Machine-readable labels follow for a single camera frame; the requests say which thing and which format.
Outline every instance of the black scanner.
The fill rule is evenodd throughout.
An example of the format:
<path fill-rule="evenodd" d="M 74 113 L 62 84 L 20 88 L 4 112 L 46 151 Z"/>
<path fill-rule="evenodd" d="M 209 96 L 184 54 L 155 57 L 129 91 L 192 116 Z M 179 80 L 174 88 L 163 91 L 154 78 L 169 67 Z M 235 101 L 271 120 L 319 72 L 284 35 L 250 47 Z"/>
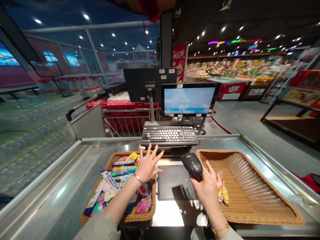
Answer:
<path fill-rule="evenodd" d="M 200 160 L 194 153 L 188 153 L 180 157 L 184 167 L 188 172 L 194 176 L 198 182 L 201 181 L 201 176 L 203 173 L 203 168 Z"/>

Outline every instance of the keyboard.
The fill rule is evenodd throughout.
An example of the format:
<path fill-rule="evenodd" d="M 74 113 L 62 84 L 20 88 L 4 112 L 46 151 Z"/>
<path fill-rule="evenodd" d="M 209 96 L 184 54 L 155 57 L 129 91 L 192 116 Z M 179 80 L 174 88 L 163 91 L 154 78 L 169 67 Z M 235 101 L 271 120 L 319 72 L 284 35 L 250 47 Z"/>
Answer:
<path fill-rule="evenodd" d="M 196 146 L 198 140 L 192 126 L 144 126 L 140 145 Z"/>

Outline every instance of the stainless steel counter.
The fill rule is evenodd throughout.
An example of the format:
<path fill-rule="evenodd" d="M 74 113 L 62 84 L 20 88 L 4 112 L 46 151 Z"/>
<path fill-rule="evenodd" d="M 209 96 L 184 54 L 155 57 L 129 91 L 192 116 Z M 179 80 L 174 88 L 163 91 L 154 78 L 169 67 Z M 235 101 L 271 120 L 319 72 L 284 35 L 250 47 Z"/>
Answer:
<path fill-rule="evenodd" d="M 263 160 L 239 135 L 198 136 L 197 149 L 237 149 L 244 152 L 264 176 L 301 212 L 304 226 L 236 224 L 243 236 L 320 236 L 320 197 L 297 182 L 267 154 Z M 140 137 L 99 138 L 77 141 L 0 212 L 0 239 L 72 239 L 82 227 L 80 215 L 98 181 L 99 171 L 114 152 L 135 151 Z M 158 165 L 181 164 L 177 158 L 163 158 Z M 271 165 L 286 175 L 282 177 Z M 303 201 L 295 185 L 314 205 Z M 198 201 L 158 201 L 153 219 L 131 226 L 205 226 L 206 217 Z"/>

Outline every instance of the floor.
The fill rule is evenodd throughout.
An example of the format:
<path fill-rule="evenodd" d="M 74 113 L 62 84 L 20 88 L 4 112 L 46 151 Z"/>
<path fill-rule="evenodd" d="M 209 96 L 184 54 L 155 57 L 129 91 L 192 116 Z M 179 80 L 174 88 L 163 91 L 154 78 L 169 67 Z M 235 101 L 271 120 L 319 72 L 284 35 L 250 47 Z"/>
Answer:
<path fill-rule="evenodd" d="M 297 175 L 320 174 L 320 152 L 260 122 L 269 107 L 257 101 L 217 101 L 214 119 L 231 133 L 237 133 L 238 129 Z M 291 105 L 280 105 L 269 116 L 295 116 L 299 111 Z M 225 134 L 214 122 L 206 123 L 205 130 L 207 134 Z"/>

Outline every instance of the black monitor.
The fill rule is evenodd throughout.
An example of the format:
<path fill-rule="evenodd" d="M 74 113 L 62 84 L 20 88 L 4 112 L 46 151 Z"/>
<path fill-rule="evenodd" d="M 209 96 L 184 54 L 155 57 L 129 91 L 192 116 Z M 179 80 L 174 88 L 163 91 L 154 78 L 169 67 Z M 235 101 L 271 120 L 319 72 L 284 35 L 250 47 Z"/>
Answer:
<path fill-rule="evenodd" d="M 208 117 L 213 111 L 220 83 L 161 85 L 161 108 L 170 117 Z"/>
<path fill-rule="evenodd" d="M 177 82 L 176 68 L 132 68 L 123 73 L 131 102 L 149 102 L 148 84 L 154 85 L 153 102 L 161 103 L 161 84 Z"/>

